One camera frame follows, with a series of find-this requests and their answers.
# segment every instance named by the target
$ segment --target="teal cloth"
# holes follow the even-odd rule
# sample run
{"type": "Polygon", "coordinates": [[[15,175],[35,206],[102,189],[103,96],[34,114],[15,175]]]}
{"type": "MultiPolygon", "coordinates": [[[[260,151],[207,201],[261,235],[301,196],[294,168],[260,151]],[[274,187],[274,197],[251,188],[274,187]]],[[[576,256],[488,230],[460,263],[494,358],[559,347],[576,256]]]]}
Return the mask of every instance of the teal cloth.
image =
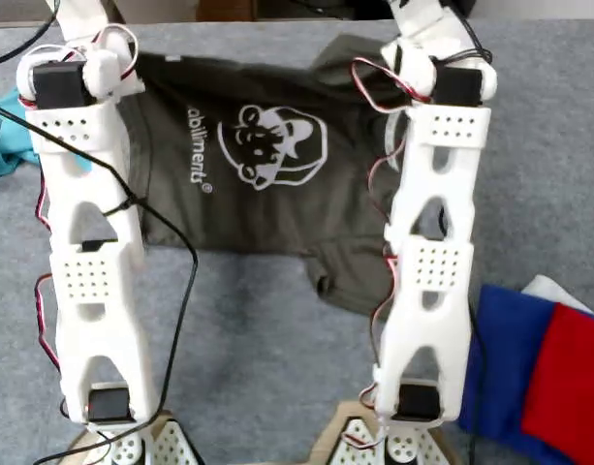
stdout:
{"type": "MultiPolygon", "coordinates": [[[[0,100],[0,107],[25,118],[16,90],[0,100]]],[[[38,164],[29,133],[16,123],[0,117],[0,177],[13,172],[22,161],[38,164]]]]}

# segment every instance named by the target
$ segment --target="folded fabric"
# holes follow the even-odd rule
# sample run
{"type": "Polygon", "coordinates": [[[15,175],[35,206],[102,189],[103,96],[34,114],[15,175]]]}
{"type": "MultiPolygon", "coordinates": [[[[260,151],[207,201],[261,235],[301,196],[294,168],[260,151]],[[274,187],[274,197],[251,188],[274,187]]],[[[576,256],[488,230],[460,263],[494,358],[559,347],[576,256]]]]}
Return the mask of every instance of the folded fabric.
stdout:
{"type": "MultiPolygon", "coordinates": [[[[0,107],[25,118],[25,110],[18,102],[18,93],[13,91],[0,100],[0,107]]],[[[38,164],[32,149],[32,140],[25,128],[0,117],[0,176],[10,174],[21,161],[38,164]]]]}
{"type": "Polygon", "coordinates": [[[522,290],[523,294],[533,295],[534,297],[545,298],[552,302],[563,303],[569,307],[582,310],[586,313],[594,315],[587,305],[580,300],[572,297],[566,292],[564,288],[555,283],[552,279],[542,274],[536,275],[535,278],[522,290]]]}
{"type": "Polygon", "coordinates": [[[558,304],[527,390],[522,431],[594,465],[594,317],[558,304]]]}
{"type": "Polygon", "coordinates": [[[482,380],[483,354],[474,337],[458,418],[462,429],[473,432],[478,400],[480,436],[548,465],[572,461],[540,439],[523,433],[520,426],[525,393],[554,306],[553,302],[530,295],[482,287],[478,328],[485,341],[487,367],[482,380]]]}

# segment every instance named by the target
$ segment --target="blue cloth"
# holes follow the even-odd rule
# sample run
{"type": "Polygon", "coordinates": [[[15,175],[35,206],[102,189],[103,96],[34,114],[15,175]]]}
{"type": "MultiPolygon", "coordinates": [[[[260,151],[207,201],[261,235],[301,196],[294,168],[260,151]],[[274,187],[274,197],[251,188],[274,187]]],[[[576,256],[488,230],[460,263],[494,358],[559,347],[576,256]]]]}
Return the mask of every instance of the blue cloth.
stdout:
{"type": "MultiPolygon", "coordinates": [[[[0,100],[0,107],[25,118],[25,110],[17,98],[16,91],[9,93],[0,100]]],[[[0,176],[13,172],[23,160],[38,164],[38,157],[32,149],[29,133],[16,123],[0,117],[0,176]]]]}
{"type": "MultiPolygon", "coordinates": [[[[525,393],[554,307],[553,302],[541,298],[482,287],[478,329],[485,341],[487,367],[477,432],[540,464],[567,465],[573,462],[561,452],[520,431],[525,393]]],[[[482,361],[473,337],[458,418],[467,432],[473,432],[482,361]]]]}

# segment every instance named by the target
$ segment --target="red cloth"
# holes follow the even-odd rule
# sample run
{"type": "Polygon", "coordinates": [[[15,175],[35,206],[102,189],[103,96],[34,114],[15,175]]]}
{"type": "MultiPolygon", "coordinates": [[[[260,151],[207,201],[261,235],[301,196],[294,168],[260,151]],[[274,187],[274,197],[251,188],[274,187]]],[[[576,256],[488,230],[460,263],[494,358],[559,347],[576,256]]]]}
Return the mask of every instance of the red cloth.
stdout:
{"type": "Polygon", "coordinates": [[[525,396],[521,429],[594,465],[594,318],[557,304],[525,396]]]}

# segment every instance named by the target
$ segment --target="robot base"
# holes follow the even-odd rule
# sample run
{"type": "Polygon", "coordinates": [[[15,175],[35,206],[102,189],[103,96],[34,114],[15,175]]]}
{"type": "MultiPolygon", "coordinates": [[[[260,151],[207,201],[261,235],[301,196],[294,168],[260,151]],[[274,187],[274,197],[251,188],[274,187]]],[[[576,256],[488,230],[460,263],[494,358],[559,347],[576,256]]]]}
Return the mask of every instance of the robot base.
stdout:
{"type": "MultiPolygon", "coordinates": [[[[346,432],[370,443],[376,437],[378,421],[359,402],[342,402],[327,429],[302,465],[460,465],[462,462],[446,443],[440,429],[410,427],[394,429],[388,439],[369,450],[357,450],[342,439],[346,432]]],[[[259,465],[277,465],[273,463],[259,465]]]]}
{"type": "MultiPolygon", "coordinates": [[[[111,446],[94,449],[62,459],[60,465],[199,465],[197,456],[172,415],[163,413],[151,427],[152,441],[139,435],[118,441],[111,446]]],[[[70,449],[103,442],[104,438],[86,431],[70,449]]]]}

